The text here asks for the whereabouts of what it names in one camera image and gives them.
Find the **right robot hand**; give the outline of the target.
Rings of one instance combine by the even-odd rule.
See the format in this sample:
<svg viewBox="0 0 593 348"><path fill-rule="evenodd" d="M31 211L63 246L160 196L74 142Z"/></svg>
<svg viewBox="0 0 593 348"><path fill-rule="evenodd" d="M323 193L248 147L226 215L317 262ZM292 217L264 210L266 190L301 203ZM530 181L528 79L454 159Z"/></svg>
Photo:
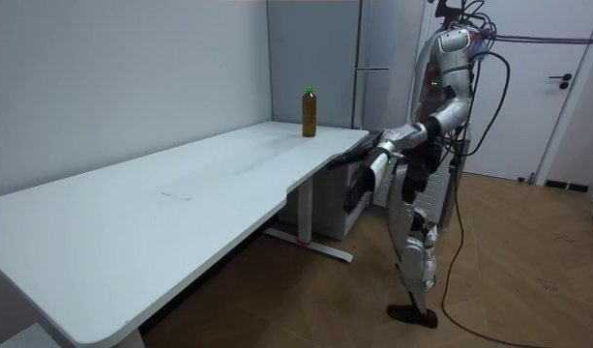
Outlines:
<svg viewBox="0 0 593 348"><path fill-rule="evenodd" d="M371 151L372 151L372 147L369 147L369 148L359 147L359 148L352 149L352 150L347 151L347 152L339 155L338 157L332 159L328 163L327 168L329 170L334 170L335 168L338 168L338 167L341 167L344 165L349 165L354 162L362 161L363 159L365 159L367 157L367 155Z"/></svg>

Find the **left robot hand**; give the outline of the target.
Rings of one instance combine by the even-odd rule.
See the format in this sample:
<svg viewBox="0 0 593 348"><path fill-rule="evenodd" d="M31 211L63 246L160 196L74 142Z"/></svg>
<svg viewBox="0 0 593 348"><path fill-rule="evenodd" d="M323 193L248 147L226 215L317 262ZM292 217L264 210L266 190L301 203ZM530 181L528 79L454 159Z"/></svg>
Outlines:
<svg viewBox="0 0 593 348"><path fill-rule="evenodd" d="M357 169L352 173L351 182L345 191L343 209L352 213L362 197L375 192L388 169L390 153L382 148L370 150Z"/></svg>

